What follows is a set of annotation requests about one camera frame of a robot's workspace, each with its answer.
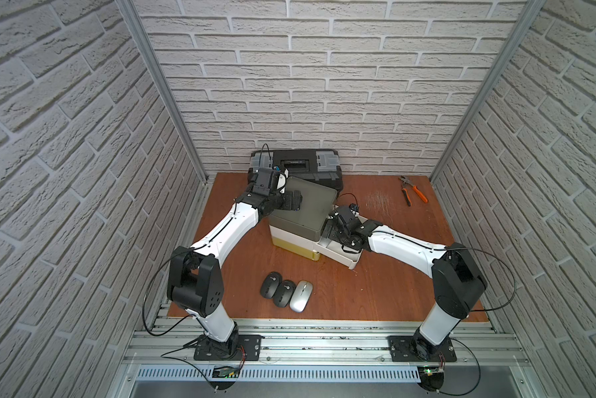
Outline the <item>silver computer mouse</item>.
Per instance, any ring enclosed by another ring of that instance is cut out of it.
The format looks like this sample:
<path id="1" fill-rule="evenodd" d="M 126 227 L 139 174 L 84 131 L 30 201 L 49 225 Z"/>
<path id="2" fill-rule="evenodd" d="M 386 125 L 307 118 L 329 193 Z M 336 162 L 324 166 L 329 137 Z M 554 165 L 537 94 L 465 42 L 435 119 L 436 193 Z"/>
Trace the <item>silver computer mouse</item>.
<path id="1" fill-rule="evenodd" d="M 297 285 L 290 301 L 290 308 L 296 313 L 302 313 L 309 303 L 314 291 L 314 285 L 306 280 L 301 280 Z"/>

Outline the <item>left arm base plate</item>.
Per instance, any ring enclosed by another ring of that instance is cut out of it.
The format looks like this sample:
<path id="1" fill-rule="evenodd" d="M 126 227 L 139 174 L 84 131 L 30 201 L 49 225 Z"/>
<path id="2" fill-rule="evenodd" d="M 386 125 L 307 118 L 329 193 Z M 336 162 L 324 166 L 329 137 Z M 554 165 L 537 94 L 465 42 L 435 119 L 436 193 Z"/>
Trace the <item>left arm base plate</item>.
<path id="1" fill-rule="evenodd" d="M 230 338 L 221 343 L 207 336 L 201 336 L 197 342 L 193 358 L 200 362 L 241 361 L 257 362 L 261 352 L 263 336 L 246 334 Z"/>

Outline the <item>black computer mouse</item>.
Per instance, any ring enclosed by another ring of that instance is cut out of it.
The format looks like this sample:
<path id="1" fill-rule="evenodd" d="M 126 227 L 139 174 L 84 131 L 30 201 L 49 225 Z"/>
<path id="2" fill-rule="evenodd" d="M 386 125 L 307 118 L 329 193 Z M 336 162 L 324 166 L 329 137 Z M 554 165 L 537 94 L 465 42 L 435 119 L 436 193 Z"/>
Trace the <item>black computer mouse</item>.
<path id="1" fill-rule="evenodd" d="M 283 280 L 276 292 L 273 295 L 273 303 L 278 308 L 285 308 L 289 305 L 294 292 L 296 291 L 296 283 L 291 280 Z"/>
<path id="2" fill-rule="evenodd" d="M 260 294 L 263 298 L 273 298 L 283 278 L 279 272 L 272 271 L 263 280 Z"/>

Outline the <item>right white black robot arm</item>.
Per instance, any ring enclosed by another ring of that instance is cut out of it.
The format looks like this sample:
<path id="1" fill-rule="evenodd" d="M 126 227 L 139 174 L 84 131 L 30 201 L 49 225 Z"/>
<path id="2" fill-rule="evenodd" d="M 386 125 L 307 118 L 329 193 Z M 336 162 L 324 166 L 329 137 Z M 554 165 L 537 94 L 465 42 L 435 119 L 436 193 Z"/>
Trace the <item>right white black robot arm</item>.
<path id="1" fill-rule="evenodd" d="M 363 221 L 350 206 L 332 210 L 328 223 L 334 240 L 345 250 L 366 250 L 392 257 L 432 280 L 435 303 L 411 343 L 420 358 L 430 356 L 448 340 L 452 330 L 468 318 L 488 288 L 470 249 L 459 243 L 434 244 L 375 220 Z"/>

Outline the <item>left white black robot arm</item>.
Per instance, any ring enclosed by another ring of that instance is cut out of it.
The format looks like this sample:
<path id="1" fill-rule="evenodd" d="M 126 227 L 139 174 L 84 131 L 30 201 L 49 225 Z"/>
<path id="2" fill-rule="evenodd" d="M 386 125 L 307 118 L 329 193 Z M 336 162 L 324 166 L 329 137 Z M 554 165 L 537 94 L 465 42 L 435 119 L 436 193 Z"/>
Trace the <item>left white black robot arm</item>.
<path id="1" fill-rule="evenodd" d="M 195 318 L 204 335 L 215 343 L 236 344 L 236 322 L 222 304 L 222 266 L 238 242 L 276 210 L 299 210 L 302 196 L 286 188 L 290 172 L 262 167 L 245 191 L 205 237 L 190 247 L 180 246 L 169 260 L 168 299 Z"/>

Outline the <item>grey three-drawer storage box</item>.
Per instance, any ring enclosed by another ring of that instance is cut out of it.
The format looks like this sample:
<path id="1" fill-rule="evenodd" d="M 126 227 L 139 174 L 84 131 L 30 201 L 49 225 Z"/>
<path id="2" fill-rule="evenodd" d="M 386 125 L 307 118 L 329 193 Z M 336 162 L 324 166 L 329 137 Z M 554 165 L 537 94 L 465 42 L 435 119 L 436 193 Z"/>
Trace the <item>grey three-drawer storage box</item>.
<path id="1" fill-rule="evenodd" d="M 297 177 L 288 178 L 286 191 L 298 191 L 302 201 L 296 211 L 276 210 L 268 217 L 273 245 L 308 260 L 327 257 L 354 269 L 361 255 L 344 249 L 327 227 L 338 192 Z"/>

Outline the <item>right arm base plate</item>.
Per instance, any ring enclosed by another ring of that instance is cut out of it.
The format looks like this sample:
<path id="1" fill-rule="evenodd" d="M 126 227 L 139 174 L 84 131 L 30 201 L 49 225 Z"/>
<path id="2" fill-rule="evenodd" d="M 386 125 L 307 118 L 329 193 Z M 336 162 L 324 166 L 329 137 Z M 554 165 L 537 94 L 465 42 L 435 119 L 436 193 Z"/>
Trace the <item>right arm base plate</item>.
<path id="1" fill-rule="evenodd" d="M 455 363 L 455 348 L 446 337 L 438 346 L 433 346 L 422 337 L 395 335 L 388 336 L 389 353 L 394 363 Z"/>

